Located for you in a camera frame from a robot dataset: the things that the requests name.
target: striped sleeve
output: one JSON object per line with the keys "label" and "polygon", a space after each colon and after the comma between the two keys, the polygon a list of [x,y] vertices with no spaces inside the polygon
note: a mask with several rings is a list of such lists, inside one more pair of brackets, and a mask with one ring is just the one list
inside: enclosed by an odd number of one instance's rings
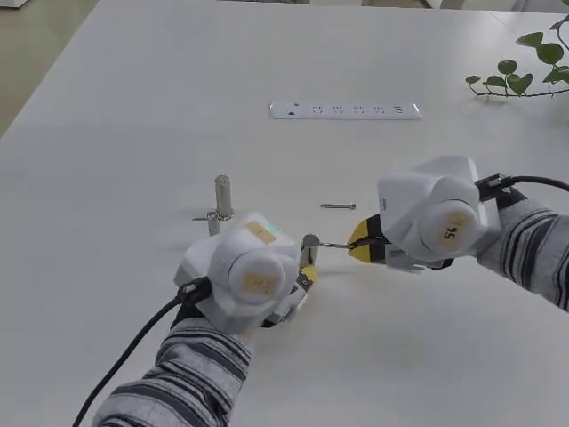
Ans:
{"label": "striped sleeve", "polygon": [[227,426],[250,361],[243,337],[223,334],[204,318],[183,318],[164,340],[156,365],[114,390],[92,426]]}
{"label": "striped sleeve", "polygon": [[568,311],[569,217],[515,189],[497,202],[502,235],[478,254],[478,262]]}

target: white table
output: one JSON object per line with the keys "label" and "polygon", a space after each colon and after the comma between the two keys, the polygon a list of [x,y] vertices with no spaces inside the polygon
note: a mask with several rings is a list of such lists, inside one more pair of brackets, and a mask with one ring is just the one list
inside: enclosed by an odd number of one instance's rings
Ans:
{"label": "white table", "polygon": [[[172,297],[219,173],[238,208],[331,241],[376,212],[382,173],[444,153],[569,180],[567,97],[483,102],[463,83],[503,58],[544,73],[513,41],[555,18],[101,0],[0,143],[1,424],[70,425]],[[284,100],[415,101],[424,118],[270,120]],[[318,207],[344,201],[358,209]],[[566,422],[562,311],[473,260],[419,276],[318,261],[299,317],[258,335],[233,425]],[[151,366],[168,326],[113,385]]]}

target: label sticker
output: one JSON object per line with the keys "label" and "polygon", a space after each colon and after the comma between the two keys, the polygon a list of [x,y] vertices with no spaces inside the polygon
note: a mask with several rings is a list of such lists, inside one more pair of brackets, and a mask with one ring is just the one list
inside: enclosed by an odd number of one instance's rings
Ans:
{"label": "label sticker", "polygon": [[461,233],[470,224],[470,217],[462,212],[450,213],[445,228],[438,237],[438,244],[453,249],[461,242]]}
{"label": "label sticker", "polygon": [[277,233],[278,233],[278,228],[275,227],[273,224],[266,223],[266,224],[265,224],[265,228],[266,228],[270,233],[273,233],[273,234],[277,234]]}
{"label": "label sticker", "polygon": [[251,231],[251,233],[265,245],[270,245],[276,240],[276,237],[257,221],[247,222],[244,227]]}
{"label": "label sticker", "polygon": [[278,278],[274,276],[266,276],[257,272],[248,272],[244,274],[239,290],[274,298],[277,286]]}

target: metal standoff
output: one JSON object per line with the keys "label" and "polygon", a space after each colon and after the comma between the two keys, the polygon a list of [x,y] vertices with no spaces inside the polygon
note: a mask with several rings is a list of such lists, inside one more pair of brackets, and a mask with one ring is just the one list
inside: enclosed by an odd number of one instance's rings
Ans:
{"label": "metal standoff", "polygon": [[300,267],[315,265],[318,255],[320,239],[314,234],[307,234],[302,238]]}
{"label": "metal standoff", "polygon": [[231,182],[227,175],[219,175],[215,178],[215,199],[217,201],[217,218],[227,221],[235,214],[231,205]]}
{"label": "metal standoff", "polygon": [[216,212],[207,213],[207,229],[210,232],[210,236],[220,234],[220,219]]}

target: power strip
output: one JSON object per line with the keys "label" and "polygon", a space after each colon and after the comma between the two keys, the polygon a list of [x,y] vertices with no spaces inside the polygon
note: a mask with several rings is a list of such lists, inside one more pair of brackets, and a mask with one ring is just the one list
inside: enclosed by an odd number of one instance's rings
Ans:
{"label": "power strip", "polygon": [[377,102],[273,102],[273,118],[325,118],[331,120],[420,120],[415,104]]}

